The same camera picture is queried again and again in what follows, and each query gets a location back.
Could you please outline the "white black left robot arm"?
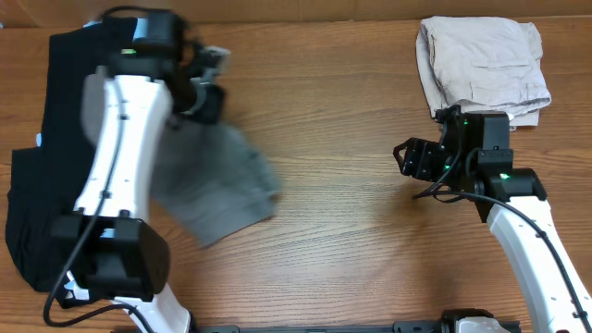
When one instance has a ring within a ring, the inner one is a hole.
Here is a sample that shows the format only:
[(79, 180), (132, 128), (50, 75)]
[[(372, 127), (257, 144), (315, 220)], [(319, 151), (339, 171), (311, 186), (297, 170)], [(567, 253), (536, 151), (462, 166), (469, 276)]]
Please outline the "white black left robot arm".
[(110, 54), (103, 123), (73, 211), (51, 235), (66, 261), (49, 292), (121, 309), (140, 332), (194, 332), (192, 313), (168, 285), (170, 250), (149, 225), (158, 144), (171, 118), (212, 125), (223, 95), (214, 84), (227, 49), (187, 40), (188, 23), (148, 8), (139, 36)]

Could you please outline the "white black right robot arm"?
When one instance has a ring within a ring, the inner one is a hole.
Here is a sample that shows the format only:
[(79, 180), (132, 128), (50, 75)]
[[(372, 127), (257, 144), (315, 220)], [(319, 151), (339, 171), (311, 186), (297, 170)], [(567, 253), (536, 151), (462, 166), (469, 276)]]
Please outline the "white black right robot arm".
[(438, 141), (412, 137), (393, 149), (404, 176), (429, 182), (418, 198), (475, 204), (515, 275), (535, 332), (588, 332), (591, 296), (555, 228), (548, 194), (532, 168), (516, 168), (503, 112), (439, 109)]

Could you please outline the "grey shorts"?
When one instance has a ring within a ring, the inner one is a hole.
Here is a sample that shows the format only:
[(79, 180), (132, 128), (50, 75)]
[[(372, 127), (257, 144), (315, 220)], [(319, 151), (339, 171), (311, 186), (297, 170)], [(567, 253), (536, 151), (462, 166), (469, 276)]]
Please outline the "grey shorts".
[(151, 196), (203, 246), (271, 217), (278, 192), (265, 156), (235, 127), (184, 122), (165, 128)]

